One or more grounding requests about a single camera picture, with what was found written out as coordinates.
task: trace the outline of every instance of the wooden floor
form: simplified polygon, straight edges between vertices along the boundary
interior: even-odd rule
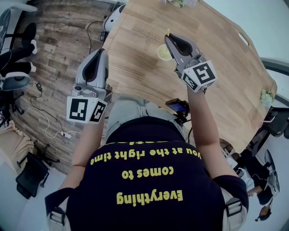
[[[33,5],[38,7],[38,11],[26,14],[19,28],[19,32],[22,32],[29,23],[35,22],[37,25],[35,39],[38,53],[26,60],[37,67],[36,73],[30,74],[31,82],[40,82],[43,94],[38,99],[33,98],[33,104],[56,117],[65,132],[82,131],[82,124],[66,121],[66,97],[71,94],[79,64],[89,55],[87,26],[94,21],[103,21],[103,16],[110,13],[111,4],[86,0],[39,0],[33,1]],[[102,47],[99,41],[102,23],[92,24],[89,31],[94,51]],[[16,40],[14,48],[21,46],[20,44],[20,40]],[[18,103],[26,110],[31,106],[30,97],[39,96],[40,92],[35,84],[28,85],[24,92],[25,95]],[[47,116],[50,120],[47,133],[54,136],[57,131],[61,131],[61,126],[55,119]],[[68,172],[71,155],[80,134],[71,133],[71,139],[61,135],[54,139],[48,138],[44,133],[47,127],[46,117],[32,108],[24,115],[14,113],[12,119],[33,141],[37,140],[40,147],[49,143],[48,156],[60,160],[60,163],[54,165],[55,168]]]

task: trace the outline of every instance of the black hair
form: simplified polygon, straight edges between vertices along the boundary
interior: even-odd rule
[[[258,219],[260,219],[260,221],[265,221],[265,220],[267,220],[267,219],[269,218],[269,216],[270,216],[271,214],[272,214],[272,213],[271,213],[271,209],[269,209],[269,210],[268,210],[268,213],[267,213],[266,215],[264,215],[264,216],[259,216],[255,221],[257,222]]]

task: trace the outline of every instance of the navy blue t-shirt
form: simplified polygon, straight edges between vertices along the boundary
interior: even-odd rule
[[[162,126],[166,133],[161,140]],[[248,210],[241,179],[211,179],[202,154],[174,127],[158,124],[154,133],[155,127],[140,120],[120,127],[114,140],[91,156],[77,188],[46,197],[47,213],[69,196],[66,214],[72,231],[222,230],[225,203],[220,187]],[[131,128],[137,129],[133,137],[127,133]]]

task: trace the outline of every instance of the strap buckle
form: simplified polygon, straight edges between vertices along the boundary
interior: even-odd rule
[[[241,201],[235,197],[231,198],[227,202],[226,211],[227,211],[227,217],[231,217],[231,216],[234,216],[234,215],[240,213],[242,211]]]
[[[50,213],[50,220],[53,223],[56,223],[58,225],[64,226],[64,220],[65,220],[65,212],[61,208],[55,208]]]

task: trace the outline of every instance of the white shoe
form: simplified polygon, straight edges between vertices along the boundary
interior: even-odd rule
[[[31,44],[33,44],[34,45],[34,50],[32,51],[32,54],[34,54],[34,55],[36,55],[36,53],[37,53],[37,46],[36,46],[36,41],[33,39],[33,40],[31,40]]]
[[[36,72],[36,66],[34,66],[32,62],[30,62],[30,65],[31,65],[30,72]]]

